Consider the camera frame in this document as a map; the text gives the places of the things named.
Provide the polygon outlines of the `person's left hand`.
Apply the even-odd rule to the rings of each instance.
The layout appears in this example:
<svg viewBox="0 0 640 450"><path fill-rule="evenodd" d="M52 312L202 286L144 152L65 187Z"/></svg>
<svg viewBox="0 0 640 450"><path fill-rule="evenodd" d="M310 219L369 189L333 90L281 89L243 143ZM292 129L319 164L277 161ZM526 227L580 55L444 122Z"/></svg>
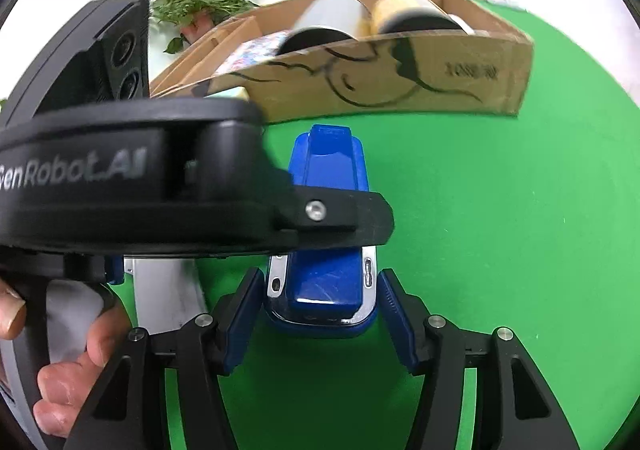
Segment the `person's left hand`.
<svg viewBox="0 0 640 450"><path fill-rule="evenodd" d="M15 359L1 353L2 398L37 449L45 436L54 442L68 436L93 384L131 329L122 301L105 287L94 291L85 283L54 281L48 285L46 305L54 353L49 363L28 374L36 379L37 402L32 407L15 407L9 379Z"/></svg>

